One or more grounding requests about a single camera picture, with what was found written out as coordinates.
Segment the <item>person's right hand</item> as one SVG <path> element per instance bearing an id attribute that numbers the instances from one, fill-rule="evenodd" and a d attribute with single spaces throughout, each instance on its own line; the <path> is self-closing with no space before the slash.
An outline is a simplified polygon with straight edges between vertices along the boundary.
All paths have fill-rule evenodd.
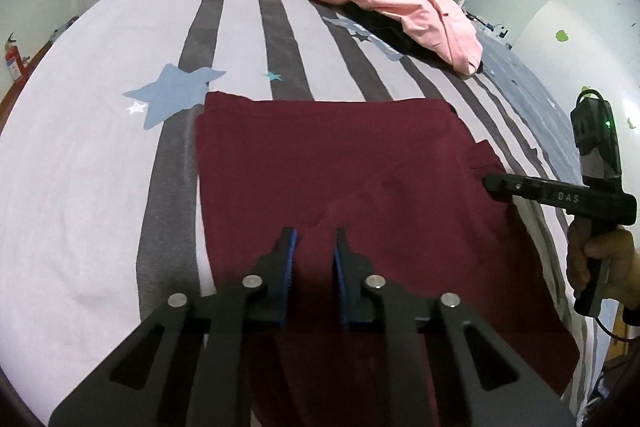
<path id="1" fill-rule="evenodd" d="M 600 237 L 591 236 L 591 222 L 575 218 L 567 234 L 567 278 L 574 291 L 583 291 L 590 275 L 587 261 L 603 259 L 610 262 L 603 297 L 617 300 L 626 308 L 639 306 L 639 251 L 634 236 L 619 227 Z"/>

